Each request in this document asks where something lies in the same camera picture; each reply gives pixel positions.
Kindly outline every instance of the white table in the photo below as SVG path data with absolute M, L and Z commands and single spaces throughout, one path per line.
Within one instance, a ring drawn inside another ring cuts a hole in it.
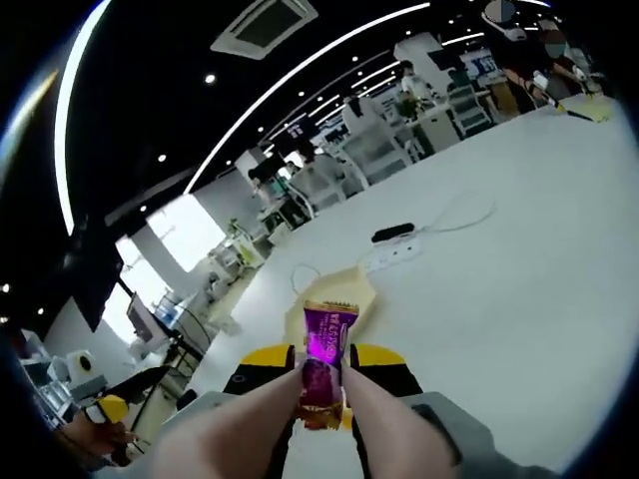
M 511 459 L 563 470 L 605 419 L 639 337 L 639 163 L 619 111 L 605 124 L 532 112 L 326 210 L 274 251 L 233 310 L 243 332 L 216 338 L 191 386 L 222 390 L 244 355 L 281 341 L 296 264 L 352 266 L 373 232 L 428 225 L 461 192 L 485 200 L 461 202 L 440 228 L 474 204 L 495 201 L 496 213 L 424 236 L 420 256 L 372 273 L 381 302 L 358 341 L 402 354 L 424 390 L 484 422 Z M 323 446 L 339 477 L 358 469 L 348 441 Z M 305 461 L 317 460 L 290 454 L 285 477 L 326 472 L 303 474 Z

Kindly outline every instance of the computer monitor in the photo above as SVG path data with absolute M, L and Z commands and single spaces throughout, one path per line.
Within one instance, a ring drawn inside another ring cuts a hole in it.
M 136 330 L 136 335 L 147 344 L 149 350 L 157 349 L 167 339 L 156 318 L 144 306 L 137 294 L 131 298 L 127 316 Z

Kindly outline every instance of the chair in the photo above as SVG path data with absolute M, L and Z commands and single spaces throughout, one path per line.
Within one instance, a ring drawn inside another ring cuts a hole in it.
M 346 201 L 346 195 L 339 184 L 313 166 L 304 167 L 295 173 L 289 180 L 289 187 L 302 198 L 313 218 L 319 211 Z
M 471 130 L 492 125 L 492 120 L 479 105 L 475 91 L 470 85 L 451 90 L 448 93 L 448 104 L 455 125 L 464 137 L 468 136 Z
M 412 165 L 410 155 L 389 133 L 374 125 L 351 136 L 342 145 L 345 156 L 361 171 L 367 186 L 379 183 Z

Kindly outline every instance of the black ceiling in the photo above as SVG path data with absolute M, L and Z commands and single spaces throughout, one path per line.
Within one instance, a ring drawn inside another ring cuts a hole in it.
M 265 60 L 212 52 L 210 45 L 216 36 L 250 3 L 111 2 L 83 57 L 69 110 L 67 169 L 76 218 L 85 214 L 102 218 L 161 181 L 198 166 L 247 107 L 294 66 L 343 34 L 418 2 L 312 0 L 319 17 Z M 226 161 L 255 146 L 264 136 L 258 127 L 268 132 L 326 84 L 382 52 L 387 53 L 361 67 L 363 74 L 391 63 L 393 46 L 405 38 L 406 31 L 430 31 L 443 41 L 467 35 L 467 29 L 479 31 L 480 3 L 433 0 L 429 8 L 389 20 L 331 50 L 248 118 L 220 150 L 197 188 L 227 168 Z M 52 52 L 63 55 L 68 51 L 68 39 L 92 6 L 87 1 L 65 2 L 64 8 L 60 5 L 37 13 L 25 6 L 14 23 L 3 23 L 5 39 L 18 39 L 15 49 L 6 50 L 11 54 L 3 51 L 0 56 L 3 71 L 13 69 L 15 74 L 3 83 L 3 121 L 8 117 L 9 100 L 15 104 L 19 87 L 26 84 L 38 64 Z M 522 20 L 530 23 L 536 12 L 546 11 L 528 3 L 520 3 L 519 10 Z M 450 48 L 465 47 L 459 43 Z M 358 56 L 356 63 L 353 56 Z M 59 64 L 64 65 L 63 57 Z M 209 73 L 217 76 L 213 85 L 204 82 Z M 6 295 L 0 294 L 0 315 L 7 310 L 14 315 L 19 311 L 23 317 L 43 323 L 55 317 L 63 302 L 64 294 L 52 270 L 68 244 L 53 167 L 53 122 L 60 77 L 32 117 L 22 146 L 12 159 L 5 188 L 0 181 L 0 247 L 4 253 L 0 284 L 13 285 L 9 308 Z M 343 95 L 359 78 L 356 72 L 346 75 L 322 96 Z M 371 79 L 369 85 L 379 79 Z M 300 98 L 299 91 L 306 95 Z M 313 100 L 298 113 L 308 113 L 317 104 Z M 167 155 L 162 163 L 157 161 L 160 155 Z M 145 215 L 181 194 L 189 178 L 145 201 Z M 133 231 L 144 220 L 138 209 L 132 209 L 114 224 L 115 233 Z M 41 305 L 46 306 L 44 318 L 34 312 Z

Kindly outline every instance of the candy wrapper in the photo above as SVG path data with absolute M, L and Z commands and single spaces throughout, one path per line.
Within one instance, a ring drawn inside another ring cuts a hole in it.
M 338 429 L 341 422 L 340 363 L 348 329 L 357 320 L 357 306 L 307 301 L 307 354 L 302 378 L 304 391 L 298 417 L 307 429 Z

